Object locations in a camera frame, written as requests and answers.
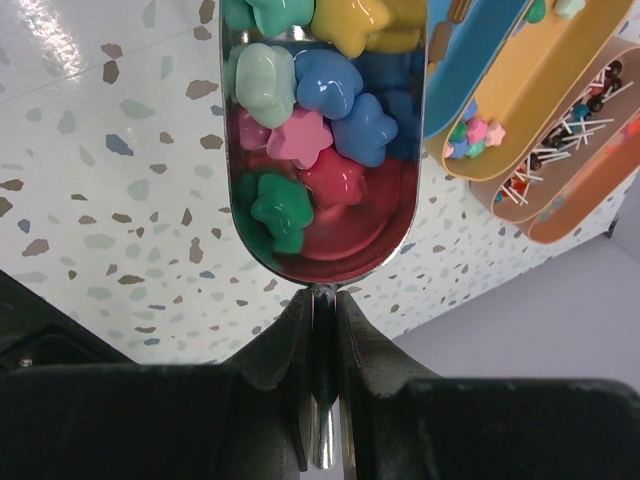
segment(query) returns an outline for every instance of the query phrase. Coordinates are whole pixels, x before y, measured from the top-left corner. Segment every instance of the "candy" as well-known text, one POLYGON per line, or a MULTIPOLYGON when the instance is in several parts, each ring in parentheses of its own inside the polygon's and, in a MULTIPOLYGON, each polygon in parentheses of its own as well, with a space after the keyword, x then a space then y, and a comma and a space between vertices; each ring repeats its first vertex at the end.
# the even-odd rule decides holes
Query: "candy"
POLYGON ((258 191, 251 216, 264 223, 275 239, 274 251, 300 253, 304 228, 313 221, 313 209, 306 187, 276 173, 258 180, 258 191))
POLYGON ((571 20, 586 6, 585 0, 558 0, 554 11, 565 20, 571 20))
POLYGON ((313 18, 314 0, 246 0, 253 6, 256 25, 263 35, 275 37, 313 18))
POLYGON ((386 147, 398 135, 398 124, 385 115, 380 102, 363 93, 351 113, 331 122, 336 150, 366 167, 377 167, 386 157, 386 147))
POLYGON ((296 102, 293 57, 282 47, 254 43, 238 59, 238 103, 263 127, 277 128, 286 122, 296 102))
POLYGON ((320 152, 316 164, 302 173, 300 180, 311 190, 320 208, 357 205, 362 201, 364 171, 359 163, 327 148, 320 152))
POLYGON ((462 142, 465 138, 467 138, 467 131, 467 124, 464 122, 458 122, 451 132, 449 141, 454 143, 462 142))
POLYGON ((480 117, 473 117, 467 122, 467 140, 470 145, 484 140, 487 134, 487 122, 480 117))
POLYGON ((469 151, 467 152, 467 157, 476 158, 484 152, 484 140, 480 140, 478 143, 474 143, 469 147, 469 151))
POLYGON ((527 23, 536 24, 544 20, 546 15, 547 4, 545 3, 545 0, 533 0, 531 8, 529 8, 524 18, 527 23))
POLYGON ((502 140, 507 134, 507 131, 500 124, 500 122, 491 122, 487 128, 487 133, 484 137, 484 144, 486 147, 497 147, 502 145, 502 140))
POLYGON ((308 25, 313 17, 313 0, 226 0, 224 18, 232 30, 258 28, 275 37, 294 25, 308 25))
POLYGON ((297 98, 301 107, 329 120, 346 117, 364 87, 358 69, 331 50, 306 50, 295 57, 297 98))
POLYGON ((387 155, 398 160, 420 158, 419 105, 408 92, 391 90, 378 96, 384 112, 398 123, 398 136, 389 144, 387 155))
POLYGON ((291 160, 301 170, 311 168, 318 153, 333 144, 331 130, 322 115, 300 107, 284 125, 271 132, 267 154, 275 160, 291 160))
POLYGON ((386 55, 365 52, 355 60, 364 80, 364 91, 379 93, 386 90, 409 90, 411 69, 420 68, 416 62, 424 62, 424 50, 415 55, 386 55))
POLYGON ((453 153, 451 158, 460 159, 464 157, 469 151, 469 142, 465 138, 462 142, 455 142, 451 144, 453 146, 453 153))
POLYGON ((364 51, 369 35, 385 29, 391 12, 381 0, 317 0, 311 31, 347 57, 364 51))

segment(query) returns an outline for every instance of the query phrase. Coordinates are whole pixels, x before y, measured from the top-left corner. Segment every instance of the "orange tray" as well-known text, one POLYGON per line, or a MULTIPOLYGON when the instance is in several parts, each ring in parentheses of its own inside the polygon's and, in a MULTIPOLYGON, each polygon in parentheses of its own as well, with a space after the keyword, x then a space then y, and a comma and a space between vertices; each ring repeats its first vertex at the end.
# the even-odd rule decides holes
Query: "orange tray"
POLYGON ((562 240, 587 218, 640 166, 640 119, 594 157, 574 182, 539 216, 518 225, 531 240, 550 244, 562 240))

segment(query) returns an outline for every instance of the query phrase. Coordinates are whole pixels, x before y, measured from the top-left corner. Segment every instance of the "star-shaped candy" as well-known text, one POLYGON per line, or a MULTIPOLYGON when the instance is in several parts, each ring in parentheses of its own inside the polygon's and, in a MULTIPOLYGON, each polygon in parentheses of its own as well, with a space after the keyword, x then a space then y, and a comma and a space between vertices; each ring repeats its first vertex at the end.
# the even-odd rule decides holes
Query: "star-shaped candy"
POLYGON ((242 0, 253 7, 256 25, 263 35, 275 37, 294 25, 311 23, 314 0, 242 0))
POLYGON ((493 121, 487 128, 487 133, 484 137, 484 144, 486 147, 498 147, 502 145, 502 140, 507 134, 507 131, 500 124, 500 122, 493 121))
POLYGON ((585 0, 558 0, 554 11, 565 20, 571 20, 586 6, 585 0))
POLYGON ((338 52, 306 50, 295 57, 297 98, 301 107, 329 120, 349 115, 363 81, 358 69, 338 52))
POLYGON ((362 165, 327 148, 320 152, 313 168, 302 173, 300 180, 311 190, 320 208, 357 205, 362 201, 364 171, 362 165))
POLYGON ((322 115, 296 107, 291 118, 271 132, 267 155, 291 160, 300 170, 307 170, 318 160, 318 153, 331 145, 333 135, 322 115))
POLYGON ((267 146, 271 130, 256 122, 244 108, 240 108, 238 111, 238 129, 240 146, 244 150, 253 152, 267 146))
POLYGON ((331 122, 331 129, 338 153, 365 167, 380 166, 387 145, 398 135, 396 121, 384 114, 380 102, 369 93, 356 98, 351 113, 331 122))
POLYGON ((317 0, 311 31, 355 58, 364 51, 369 35, 390 22, 391 13, 381 0, 317 0))
POLYGON ((278 128, 296 103, 293 56, 282 47, 253 43, 238 59, 238 103, 263 127, 278 128))
POLYGON ((480 117, 473 117, 467 122, 467 140, 470 145, 478 143, 480 140, 484 140, 484 136, 487 134, 487 122, 480 117))
POLYGON ((447 142, 444 145, 444 158, 449 158, 451 155, 453 155, 453 145, 447 142))
POLYGON ((300 253, 304 243, 303 229, 313 221, 307 188, 277 173, 265 173, 258 180, 251 216, 266 225, 275 239, 275 252, 300 253))

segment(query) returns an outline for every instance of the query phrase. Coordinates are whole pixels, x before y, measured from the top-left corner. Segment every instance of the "pink star candy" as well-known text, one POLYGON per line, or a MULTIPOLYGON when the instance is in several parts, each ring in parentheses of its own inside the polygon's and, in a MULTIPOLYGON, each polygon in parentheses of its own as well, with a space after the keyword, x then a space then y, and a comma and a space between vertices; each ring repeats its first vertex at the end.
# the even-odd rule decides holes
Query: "pink star candy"
POLYGON ((455 149, 453 148, 453 145, 447 142, 444 146, 444 158, 449 158, 451 155, 453 155, 454 150, 455 149))
POLYGON ((302 173, 300 180, 309 187, 319 208, 357 205, 362 201, 364 171, 364 166, 327 148, 320 152, 313 168, 302 173))
POLYGON ((487 128, 487 134, 484 137, 484 144, 486 147, 497 147, 502 145, 502 140, 507 134, 507 131, 500 124, 500 122, 491 122, 487 128))
POLYGON ((331 130, 315 111, 296 107, 291 118, 271 132, 267 155, 274 160, 291 160, 300 170, 308 170, 318 153, 333 145, 331 130))
POLYGON ((480 117, 473 117, 467 122, 467 140, 469 145, 478 143, 484 140, 484 136, 487 133, 487 122, 480 117))
POLYGON ((271 130, 256 122, 244 108, 238 112, 238 128, 240 130, 240 146, 244 150, 254 152, 267 146, 271 130))

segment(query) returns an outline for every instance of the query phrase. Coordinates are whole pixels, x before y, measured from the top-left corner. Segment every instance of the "terrazzo wall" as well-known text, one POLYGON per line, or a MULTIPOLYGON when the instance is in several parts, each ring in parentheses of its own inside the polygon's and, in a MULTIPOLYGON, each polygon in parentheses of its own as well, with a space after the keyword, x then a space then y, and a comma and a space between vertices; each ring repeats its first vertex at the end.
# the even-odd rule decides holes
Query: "terrazzo wall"
MULTIPOLYGON (((138 362, 221 361, 298 288, 233 226, 217 21, 213 0, 0 6, 0 268, 138 362)), ((400 255, 349 288, 392 337, 600 234, 633 180, 541 247, 421 175, 400 255)))

